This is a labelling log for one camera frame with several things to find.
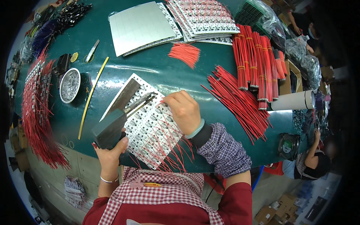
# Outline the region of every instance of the person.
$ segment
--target person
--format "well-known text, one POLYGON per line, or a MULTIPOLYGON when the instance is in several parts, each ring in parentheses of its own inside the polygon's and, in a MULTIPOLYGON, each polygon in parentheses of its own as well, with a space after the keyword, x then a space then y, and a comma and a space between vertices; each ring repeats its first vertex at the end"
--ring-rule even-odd
POLYGON ((310 39, 307 41, 306 48, 309 52, 314 53, 321 34, 304 14, 288 12, 288 15, 291 22, 289 25, 290 29, 292 29, 296 35, 308 35, 310 39))
POLYGON ((334 142, 328 141, 324 145, 324 151, 318 149, 320 131, 315 130, 315 141, 307 154, 299 154, 295 161, 284 160, 283 172, 293 179, 317 180, 331 169, 332 159, 337 155, 338 149, 334 142))
POLYGON ((203 123, 198 103, 186 91, 163 99, 180 130, 198 148, 197 153, 227 179, 219 209, 201 200, 202 174, 124 167, 119 185, 118 158, 129 141, 124 137, 112 150, 94 146, 101 164, 101 180, 98 198, 82 224, 251 224, 252 162, 242 144, 226 132, 223 124, 203 123), (146 183, 155 183, 156 187, 146 183))

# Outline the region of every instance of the concrete floor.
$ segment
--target concrete floor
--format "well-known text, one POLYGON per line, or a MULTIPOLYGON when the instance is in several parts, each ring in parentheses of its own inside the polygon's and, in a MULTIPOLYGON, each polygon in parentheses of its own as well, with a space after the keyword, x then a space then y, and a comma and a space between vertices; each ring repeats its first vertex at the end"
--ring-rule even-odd
MULTIPOLYGON (((66 158, 72 166, 69 171, 65 171, 62 168, 53 170, 44 162, 39 161, 30 149, 27 149, 26 152, 31 166, 31 174, 36 184, 40 186, 39 189, 42 195, 67 217, 66 220, 81 224, 93 201, 98 196, 101 167, 98 159, 86 156, 67 147, 64 148, 67 150, 66 158), (83 184, 88 198, 85 208, 81 210, 75 209, 65 200, 63 179, 66 175, 78 177, 83 184)), ((301 183, 300 180, 264 172, 253 192, 253 217, 256 216, 261 207, 278 200, 282 194, 296 193, 298 188, 301 187, 301 183)), ((206 183, 201 197, 203 201, 206 200, 210 191, 211 187, 206 183)), ((221 195, 213 191, 207 204, 218 209, 217 205, 220 200, 221 195)))

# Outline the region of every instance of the purple checkered sleeve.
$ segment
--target purple checkered sleeve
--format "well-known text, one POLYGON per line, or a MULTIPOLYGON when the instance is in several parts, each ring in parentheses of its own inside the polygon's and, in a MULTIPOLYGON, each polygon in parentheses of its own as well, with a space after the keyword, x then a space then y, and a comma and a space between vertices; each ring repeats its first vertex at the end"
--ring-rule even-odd
POLYGON ((212 123, 211 138, 198 149, 198 154, 215 165, 215 172, 224 178, 250 170, 251 159, 246 154, 241 142, 234 140, 221 123, 212 123))

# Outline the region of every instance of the face mask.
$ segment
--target face mask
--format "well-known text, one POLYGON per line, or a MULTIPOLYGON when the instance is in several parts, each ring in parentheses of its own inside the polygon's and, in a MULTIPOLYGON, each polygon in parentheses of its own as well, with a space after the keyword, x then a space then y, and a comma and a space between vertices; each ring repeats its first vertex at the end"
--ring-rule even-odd
POLYGON ((126 220, 126 225, 141 225, 140 223, 133 221, 131 219, 126 220))
POLYGON ((309 27, 309 34, 310 34, 310 36, 311 36, 312 38, 316 39, 316 38, 314 37, 314 35, 312 34, 310 27, 309 27))

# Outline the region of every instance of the black wrist cuff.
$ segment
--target black wrist cuff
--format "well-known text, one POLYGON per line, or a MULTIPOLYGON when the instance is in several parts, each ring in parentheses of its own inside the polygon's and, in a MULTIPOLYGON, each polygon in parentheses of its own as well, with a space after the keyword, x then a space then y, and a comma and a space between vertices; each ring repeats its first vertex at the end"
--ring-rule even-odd
POLYGON ((192 144, 196 146, 198 149, 201 148, 206 142, 211 138, 212 127, 204 124, 203 128, 200 130, 197 135, 195 135, 191 140, 192 144))

